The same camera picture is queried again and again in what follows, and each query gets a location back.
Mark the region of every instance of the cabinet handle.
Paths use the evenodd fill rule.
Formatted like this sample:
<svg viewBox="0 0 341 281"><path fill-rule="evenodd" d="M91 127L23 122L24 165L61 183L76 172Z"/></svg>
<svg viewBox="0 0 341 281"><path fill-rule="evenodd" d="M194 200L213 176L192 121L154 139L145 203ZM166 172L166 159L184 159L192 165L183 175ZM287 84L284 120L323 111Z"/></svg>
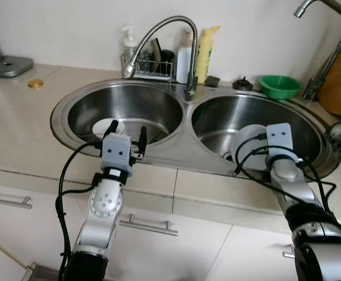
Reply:
<svg viewBox="0 0 341 281"><path fill-rule="evenodd" d="M120 225L122 225L123 227L131 227L131 228L137 228L137 229L142 229L142 230L147 230L147 231L153 231L157 233L168 234L172 236L178 236L178 231L171 230L171 226L170 226L171 221L166 221L165 228L153 227L151 225L138 224L134 222L134 214L131 214L129 221L120 221Z"/></svg>
<svg viewBox="0 0 341 281"><path fill-rule="evenodd" d="M13 207L19 207L19 208L25 208L25 209L31 209L32 205L28 204L29 200L30 200L29 196L26 196L21 203L0 199L0 204L13 206Z"/></svg>
<svg viewBox="0 0 341 281"><path fill-rule="evenodd" d="M282 251L282 256L285 258L295 259L294 246L290 245L291 252Z"/></svg>

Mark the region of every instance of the yellow bottle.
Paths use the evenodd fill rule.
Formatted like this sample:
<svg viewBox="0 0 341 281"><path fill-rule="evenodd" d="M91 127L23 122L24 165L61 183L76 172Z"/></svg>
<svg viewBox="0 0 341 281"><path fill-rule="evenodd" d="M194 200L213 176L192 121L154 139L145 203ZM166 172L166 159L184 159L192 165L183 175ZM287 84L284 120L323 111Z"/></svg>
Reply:
<svg viewBox="0 0 341 281"><path fill-rule="evenodd" d="M205 29L202 33L202 37L199 39L195 72L195 75L198 77L198 84L204 84L204 81L207 78L213 45L212 34L219 29L220 26L218 25L210 29Z"/></svg>

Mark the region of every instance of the beige tile countertop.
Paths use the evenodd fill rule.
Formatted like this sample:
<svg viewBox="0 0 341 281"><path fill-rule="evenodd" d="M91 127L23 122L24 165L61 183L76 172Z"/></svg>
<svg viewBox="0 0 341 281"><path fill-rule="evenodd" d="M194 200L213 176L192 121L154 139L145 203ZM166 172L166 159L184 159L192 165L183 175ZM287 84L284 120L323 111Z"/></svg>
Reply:
<svg viewBox="0 0 341 281"><path fill-rule="evenodd" d="M116 71L38 64L17 78L0 78L0 186L57 194L58 178L71 150L52 135L53 108L75 89L118 77ZM27 82L34 78L42 79L44 85L28 88ZM318 103L304 106L329 124L337 121ZM66 174L65 188L85 188L99 166L99 158L77 155ZM330 207L341 221L341 164L325 180L337 184ZM215 174L136 164L125 187L124 204L288 231L272 192L249 180Z"/></svg>

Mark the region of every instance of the sink drain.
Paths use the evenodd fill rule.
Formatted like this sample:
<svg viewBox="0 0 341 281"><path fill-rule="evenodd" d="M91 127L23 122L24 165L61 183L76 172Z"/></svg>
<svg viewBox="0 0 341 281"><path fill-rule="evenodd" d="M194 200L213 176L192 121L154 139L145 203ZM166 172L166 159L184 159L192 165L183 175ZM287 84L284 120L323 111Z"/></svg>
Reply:
<svg viewBox="0 0 341 281"><path fill-rule="evenodd" d="M230 152L224 153L224 154L222 155L222 157L223 157L224 159L228 160L228 161L233 162L233 157L231 157Z"/></svg>

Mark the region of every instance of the sink basin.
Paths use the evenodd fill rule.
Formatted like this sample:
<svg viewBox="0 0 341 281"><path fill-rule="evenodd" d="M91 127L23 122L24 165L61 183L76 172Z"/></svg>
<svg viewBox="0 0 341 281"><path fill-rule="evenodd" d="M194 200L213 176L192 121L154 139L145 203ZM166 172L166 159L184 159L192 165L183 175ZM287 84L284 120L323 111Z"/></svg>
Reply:
<svg viewBox="0 0 341 281"><path fill-rule="evenodd" d="M125 125L124 135L139 139L147 128L148 144L166 139L180 125L183 109L172 92L141 81L108 80L87 85L63 98L52 112L53 134L61 143L76 149L95 138L93 125L104 118L117 118ZM98 156L93 148L83 150Z"/></svg>
<svg viewBox="0 0 341 281"><path fill-rule="evenodd" d="M198 140L227 160L234 157L230 148L241 128L283 122L291 126L295 151L308 157L321 175L337 167L340 153L333 151L326 142L320 120L289 101L278 102L252 95L217 97L200 104L192 114Z"/></svg>
<svg viewBox="0 0 341 281"><path fill-rule="evenodd" d="M51 130L62 144L77 149L96 140L92 127L101 119L121 120L124 134L134 141L145 125L148 146L142 163L231 176L236 166L230 147L238 130L289 122L295 150L309 158L321 177L338 167L341 153L324 136L329 126L306 108L227 87L197 90L189 96L185 85L141 80L90 84L56 105ZM100 151L89 146L83 153L99 156Z"/></svg>

